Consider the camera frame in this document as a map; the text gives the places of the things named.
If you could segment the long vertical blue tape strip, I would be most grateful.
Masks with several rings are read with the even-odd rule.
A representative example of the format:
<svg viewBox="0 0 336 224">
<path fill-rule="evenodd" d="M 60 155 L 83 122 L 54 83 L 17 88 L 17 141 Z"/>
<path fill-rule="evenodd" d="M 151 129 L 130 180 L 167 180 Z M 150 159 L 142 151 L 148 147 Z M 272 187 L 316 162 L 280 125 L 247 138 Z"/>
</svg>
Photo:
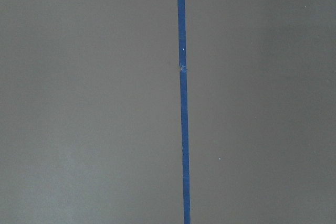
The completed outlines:
<svg viewBox="0 0 336 224">
<path fill-rule="evenodd" d="M 178 7 L 178 30 L 179 30 L 178 43 L 179 43 L 179 67 L 180 67 L 183 222 L 191 223 L 185 0 L 177 0 L 177 7 Z"/>
</svg>

